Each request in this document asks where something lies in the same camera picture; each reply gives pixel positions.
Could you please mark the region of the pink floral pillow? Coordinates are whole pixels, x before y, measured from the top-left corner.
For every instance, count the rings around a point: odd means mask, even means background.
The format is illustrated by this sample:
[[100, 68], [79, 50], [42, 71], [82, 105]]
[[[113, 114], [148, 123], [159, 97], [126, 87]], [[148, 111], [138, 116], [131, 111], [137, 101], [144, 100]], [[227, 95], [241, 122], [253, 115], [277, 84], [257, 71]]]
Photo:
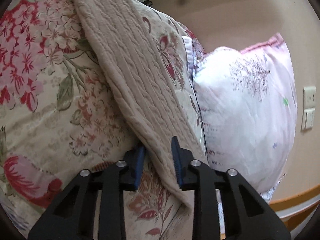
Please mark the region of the pink floral pillow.
[[243, 50], [204, 53], [184, 38], [212, 169], [236, 169], [269, 202], [295, 140], [297, 99], [289, 49], [280, 34]]

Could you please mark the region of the white wall switch outlet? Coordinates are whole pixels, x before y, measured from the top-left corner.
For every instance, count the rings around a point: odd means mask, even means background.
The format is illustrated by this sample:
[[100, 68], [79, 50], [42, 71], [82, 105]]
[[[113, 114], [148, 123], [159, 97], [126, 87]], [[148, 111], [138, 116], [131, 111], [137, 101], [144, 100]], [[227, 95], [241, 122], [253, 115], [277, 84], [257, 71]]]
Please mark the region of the white wall switch outlet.
[[313, 128], [316, 111], [316, 86], [308, 86], [303, 89], [303, 117], [301, 131]]

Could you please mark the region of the wooden bed headboard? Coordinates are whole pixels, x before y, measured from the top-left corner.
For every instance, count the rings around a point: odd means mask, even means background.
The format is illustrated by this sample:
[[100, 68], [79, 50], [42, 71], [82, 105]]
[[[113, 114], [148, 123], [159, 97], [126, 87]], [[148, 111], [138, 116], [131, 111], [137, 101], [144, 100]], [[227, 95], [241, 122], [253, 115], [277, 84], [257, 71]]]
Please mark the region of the wooden bed headboard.
[[290, 231], [302, 224], [318, 205], [319, 185], [292, 197], [270, 202], [270, 207]]

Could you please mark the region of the beige cable-knit sweater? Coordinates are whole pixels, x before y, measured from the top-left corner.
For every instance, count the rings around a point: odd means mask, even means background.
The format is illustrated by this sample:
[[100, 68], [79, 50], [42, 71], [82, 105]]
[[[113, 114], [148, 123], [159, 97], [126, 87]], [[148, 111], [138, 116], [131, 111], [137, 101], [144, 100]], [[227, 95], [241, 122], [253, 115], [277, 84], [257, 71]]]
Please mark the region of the beige cable-knit sweater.
[[171, 139], [202, 158], [162, 57], [133, 0], [73, 0], [85, 35], [127, 124], [150, 153], [162, 184], [192, 209], [176, 182]]

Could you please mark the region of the floral quilt bedspread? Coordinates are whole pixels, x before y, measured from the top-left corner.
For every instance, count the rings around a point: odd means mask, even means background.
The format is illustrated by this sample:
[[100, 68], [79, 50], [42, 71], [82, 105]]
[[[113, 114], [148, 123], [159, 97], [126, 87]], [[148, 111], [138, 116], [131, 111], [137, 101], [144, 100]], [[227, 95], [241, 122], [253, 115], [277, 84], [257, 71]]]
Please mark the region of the floral quilt bedspread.
[[[133, 1], [204, 149], [188, 73], [203, 47], [183, 24]], [[103, 170], [137, 142], [90, 50], [72, 0], [13, 0], [1, 18], [1, 206], [22, 239], [80, 170]], [[127, 239], [192, 239], [193, 219], [148, 157], [124, 203]]]

